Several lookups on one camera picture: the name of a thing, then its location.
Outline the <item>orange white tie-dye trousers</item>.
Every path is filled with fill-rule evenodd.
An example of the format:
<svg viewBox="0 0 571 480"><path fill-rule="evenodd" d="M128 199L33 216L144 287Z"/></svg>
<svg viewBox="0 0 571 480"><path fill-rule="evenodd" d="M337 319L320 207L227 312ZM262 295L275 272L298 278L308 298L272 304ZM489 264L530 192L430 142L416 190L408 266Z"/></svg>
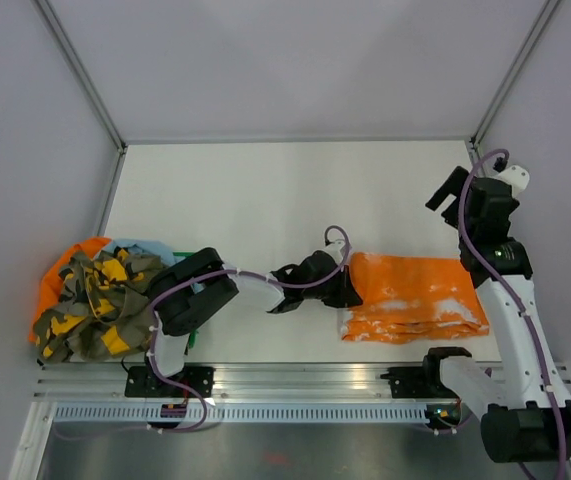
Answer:
<svg viewBox="0 0 571 480"><path fill-rule="evenodd" d="M471 276L456 259L358 252L349 273L362 304L341 315L343 341L400 345L490 333Z"/></svg>

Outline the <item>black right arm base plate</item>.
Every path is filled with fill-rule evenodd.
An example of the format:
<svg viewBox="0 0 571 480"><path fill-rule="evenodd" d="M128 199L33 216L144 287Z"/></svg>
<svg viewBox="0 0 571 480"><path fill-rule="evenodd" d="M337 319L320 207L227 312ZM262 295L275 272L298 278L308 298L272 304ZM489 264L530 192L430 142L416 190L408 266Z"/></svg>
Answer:
<svg viewBox="0 0 571 480"><path fill-rule="evenodd" d="M458 395L419 366L390 367L379 378L394 399L456 399Z"/></svg>

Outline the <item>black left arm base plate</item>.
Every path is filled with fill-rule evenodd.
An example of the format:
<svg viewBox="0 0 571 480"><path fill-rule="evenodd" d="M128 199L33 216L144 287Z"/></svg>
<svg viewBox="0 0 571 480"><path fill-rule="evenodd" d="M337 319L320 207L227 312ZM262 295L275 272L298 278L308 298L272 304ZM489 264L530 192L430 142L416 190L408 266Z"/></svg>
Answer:
<svg viewBox="0 0 571 480"><path fill-rule="evenodd" d="M128 369L124 396L126 398L195 398L196 395L181 383L196 391L201 397L211 396L215 369L206 366L188 365L170 383L157 377L149 366L132 366Z"/></svg>

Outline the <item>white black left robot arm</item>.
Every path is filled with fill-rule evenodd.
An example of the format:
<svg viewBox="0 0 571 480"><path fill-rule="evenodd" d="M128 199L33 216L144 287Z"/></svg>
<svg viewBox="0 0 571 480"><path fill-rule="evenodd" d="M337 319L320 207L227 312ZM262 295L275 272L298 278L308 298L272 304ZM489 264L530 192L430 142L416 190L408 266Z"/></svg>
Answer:
<svg viewBox="0 0 571 480"><path fill-rule="evenodd" d="M267 274L236 268L211 247L166 268L147 289L153 320L148 386L162 397L181 389L190 336L235 298L269 314L289 313L306 300L334 309L362 305L350 257L347 239L327 239L300 263Z"/></svg>

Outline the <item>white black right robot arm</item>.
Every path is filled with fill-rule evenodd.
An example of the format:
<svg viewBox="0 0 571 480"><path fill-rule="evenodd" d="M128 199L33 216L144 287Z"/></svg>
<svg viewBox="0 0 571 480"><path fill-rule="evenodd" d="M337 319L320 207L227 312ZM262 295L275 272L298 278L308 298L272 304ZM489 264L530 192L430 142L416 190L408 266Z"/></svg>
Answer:
<svg viewBox="0 0 571 480"><path fill-rule="evenodd" d="M455 394L479 419L486 453L496 463L565 463L571 458L571 393L555 366L538 316L525 246L510 236L510 216L528 173L512 166L490 177L455 168L427 201L459 235L461 264L494 332L503 381L496 383L462 347L425 355L422 387Z"/></svg>

